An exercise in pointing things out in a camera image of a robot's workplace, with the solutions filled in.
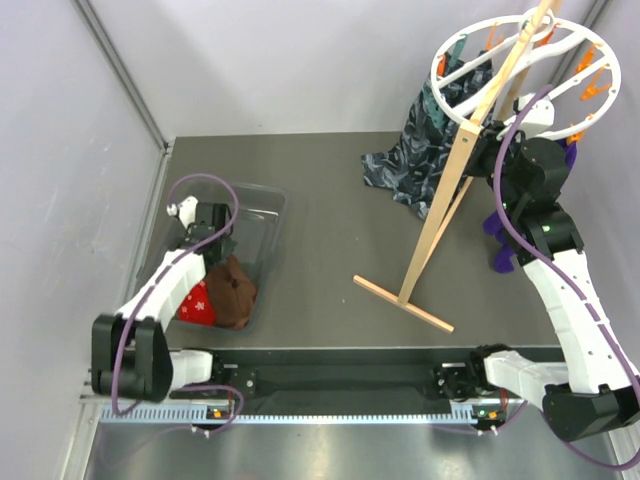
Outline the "dark patterned sock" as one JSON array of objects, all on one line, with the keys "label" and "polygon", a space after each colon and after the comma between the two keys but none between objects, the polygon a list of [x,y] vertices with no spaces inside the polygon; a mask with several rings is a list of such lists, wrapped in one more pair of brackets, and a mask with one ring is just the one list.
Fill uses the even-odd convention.
[{"label": "dark patterned sock", "polygon": [[426,80],[395,145],[386,152],[361,157],[364,183],[389,190],[394,201],[425,219],[458,128],[441,110],[431,81]]}]

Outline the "white round sock hanger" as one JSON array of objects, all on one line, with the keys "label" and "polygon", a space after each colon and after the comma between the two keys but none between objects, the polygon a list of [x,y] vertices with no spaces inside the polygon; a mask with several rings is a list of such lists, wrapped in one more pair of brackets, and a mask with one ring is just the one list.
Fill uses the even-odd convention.
[{"label": "white round sock hanger", "polygon": [[[460,124],[469,118],[476,95],[497,74],[513,48],[521,13],[502,15],[466,26],[445,40],[434,54],[428,80],[441,110]],[[505,85],[485,120],[513,124],[517,112],[533,96],[536,88],[548,84],[549,91],[539,100],[522,124],[530,136],[551,140],[579,140],[587,129],[611,109],[621,90],[621,65],[613,48],[596,32],[579,23],[554,15],[554,26],[544,29],[546,37],[536,36],[533,49],[523,56],[515,74]],[[446,72],[447,55],[461,34],[467,42],[458,69]],[[611,88],[594,98],[581,101],[580,95],[590,77],[607,67],[598,84],[611,82]]]}]

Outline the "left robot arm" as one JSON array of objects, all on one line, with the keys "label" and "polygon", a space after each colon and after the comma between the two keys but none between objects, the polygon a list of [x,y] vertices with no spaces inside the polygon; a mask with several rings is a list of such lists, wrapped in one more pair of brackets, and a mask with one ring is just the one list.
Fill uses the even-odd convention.
[{"label": "left robot arm", "polygon": [[193,196],[168,207],[182,228],[176,246],[134,297],[112,314],[100,314],[91,330],[91,388],[100,396],[159,403],[170,393],[194,385],[205,396],[226,387],[225,370],[211,353],[171,351],[169,323],[191,290],[222,260],[233,232],[238,202],[201,202]]}]

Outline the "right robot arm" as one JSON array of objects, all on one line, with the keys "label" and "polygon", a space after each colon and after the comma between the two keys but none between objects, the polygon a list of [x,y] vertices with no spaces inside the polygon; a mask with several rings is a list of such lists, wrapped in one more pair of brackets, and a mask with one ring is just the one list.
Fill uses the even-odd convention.
[{"label": "right robot arm", "polygon": [[571,164],[565,148],[522,123],[546,92],[519,107],[506,133],[484,135],[467,172],[484,177],[495,198],[495,231],[535,287],[563,360],[529,360],[502,344],[467,362],[476,394],[504,388],[537,407],[564,442],[639,420],[639,371],[620,348],[590,279],[584,242],[558,198]]}]

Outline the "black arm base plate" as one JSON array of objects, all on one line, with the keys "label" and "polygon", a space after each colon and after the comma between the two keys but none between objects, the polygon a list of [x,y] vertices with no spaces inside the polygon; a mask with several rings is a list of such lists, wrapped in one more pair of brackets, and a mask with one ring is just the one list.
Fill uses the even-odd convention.
[{"label": "black arm base plate", "polygon": [[366,391],[410,388],[429,399],[464,401],[493,395],[472,383],[461,368],[432,364],[218,365],[213,383],[238,388],[252,398],[284,391]]}]

